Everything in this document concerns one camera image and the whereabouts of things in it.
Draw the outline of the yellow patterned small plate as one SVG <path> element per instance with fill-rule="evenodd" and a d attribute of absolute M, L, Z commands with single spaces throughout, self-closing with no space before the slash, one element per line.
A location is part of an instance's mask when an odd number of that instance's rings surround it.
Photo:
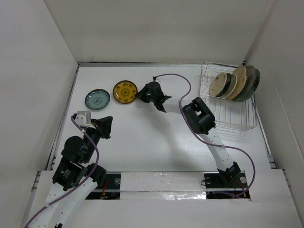
<path fill-rule="evenodd" d="M 121 104 L 130 104 L 136 97 L 138 89 L 135 83 L 129 80 L 123 80 L 116 83 L 113 88 L 114 99 Z"/>

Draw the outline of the blue white patterned plate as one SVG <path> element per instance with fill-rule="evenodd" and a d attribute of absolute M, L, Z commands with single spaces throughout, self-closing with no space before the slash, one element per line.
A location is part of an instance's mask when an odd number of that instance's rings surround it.
<path fill-rule="evenodd" d="M 110 94 L 103 89 L 92 90 L 85 97 L 86 107 L 94 111 L 105 108 L 109 102 Z"/>

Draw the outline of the cream floral small plate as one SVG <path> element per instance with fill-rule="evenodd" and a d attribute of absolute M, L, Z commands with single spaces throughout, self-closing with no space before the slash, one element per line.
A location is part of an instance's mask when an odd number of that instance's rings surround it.
<path fill-rule="evenodd" d="M 211 96 L 218 96 L 223 91 L 227 82 L 227 74 L 222 72 L 219 73 L 212 81 L 209 87 L 209 94 Z"/>

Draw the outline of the black glossy small plate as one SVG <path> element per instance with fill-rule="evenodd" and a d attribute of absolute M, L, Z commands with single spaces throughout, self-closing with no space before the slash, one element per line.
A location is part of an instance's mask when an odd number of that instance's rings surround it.
<path fill-rule="evenodd" d="M 227 90 L 228 90 L 228 88 L 229 88 L 229 86 L 231 84 L 231 74 L 230 73 L 226 73 L 226 76 L 227 76 L 227 79 L 226 79 L 225 86 L 224 86 L 224 88 L 223 88 L 223 90 L 221 92 L 221 96 L 223 96 L 227 92 Z"/>

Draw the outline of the cream plate with dark patch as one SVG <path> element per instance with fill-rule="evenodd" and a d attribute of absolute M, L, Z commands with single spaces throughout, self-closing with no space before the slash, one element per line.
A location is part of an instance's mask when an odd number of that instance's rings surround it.
<path fill-rule="evenodd" d="M 235 90 L 237 83 L 238 83 L 238 77 L 236 74 L 231 74 L 231 83 L 227 90 L 227 94 L 225 95 L 226 99 L 230 99 L 230 96 L 232 95 L 233 91 Z"/>

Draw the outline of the beige bird branch plate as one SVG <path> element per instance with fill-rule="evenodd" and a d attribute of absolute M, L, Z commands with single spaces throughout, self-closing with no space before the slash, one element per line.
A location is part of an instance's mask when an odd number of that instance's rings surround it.
<path fill-rule="evenodd" d="M 233 74 L 237 76 L 237 85 L 235 90 L 233 91 L 232 100 L 235 100 L 236 97 L 241 93 L 243 88 L 245 87 L 247 80 L 247 71 L 245 66 L 239 66 L 236 70 L 233 71 Z"/>

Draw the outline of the light green floral plate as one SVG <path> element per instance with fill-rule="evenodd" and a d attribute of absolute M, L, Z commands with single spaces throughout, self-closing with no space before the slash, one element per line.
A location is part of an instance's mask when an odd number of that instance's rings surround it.
<path fill-rule="evenodd" d="M 251 86 L 251 89 L 250 89 L 250 98 L 255 94 L 258 86 L 259 86 L 259 83 L 260 83 L 260 78 L 261 78 L 261 74 L 260 74 L 260 71 L 258 69 L 255 68 L 255 77 L 254 77 L 254 82 Z"/>

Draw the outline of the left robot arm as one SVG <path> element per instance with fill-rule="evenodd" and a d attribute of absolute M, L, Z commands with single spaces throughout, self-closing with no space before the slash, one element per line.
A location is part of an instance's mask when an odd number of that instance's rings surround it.
<path fill-rule="evenodd" d="M 45 204 L 25 224 L 27 228 L 66 228 L 92 190 L 106 184 L 106 169 L 97 162 L 97 145 L 101 139 L 110 139 L 113 117 L 92 119 L 89 111 L 78 111 L 71 121 L 83 137 L 65 141 Z M 97 161 L 90 163 L 94 153 Z"/>

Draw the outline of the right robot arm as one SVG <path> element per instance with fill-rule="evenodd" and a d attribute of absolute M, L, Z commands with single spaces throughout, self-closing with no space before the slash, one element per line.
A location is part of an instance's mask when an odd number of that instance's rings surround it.
<path fill-rule="evenodd" d="M 165 95 L 156 81 L 147 83 L 135 97 L 145 103 L 153 103 L 158 111 L 181 114 L 190 130 L 208 146 L 220 173 L 220 183 L 230 187 L 237 181 L 240 167 L 223 145 L 216 130 L 215 116 L 201 98 L 196 97 L 183 105 L 179 99 Z"/>

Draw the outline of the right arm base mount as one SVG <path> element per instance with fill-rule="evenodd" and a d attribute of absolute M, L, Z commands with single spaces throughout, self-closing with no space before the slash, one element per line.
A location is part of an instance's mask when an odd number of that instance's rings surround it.
<path fill-rule="evenodd" d="M 232 181 L 228 181 L 218 172 L 208 172 L 204 174 L 204 181 L 208 190 L 242 190 L 247 188 L 247 179 L 243 172 Z"/>

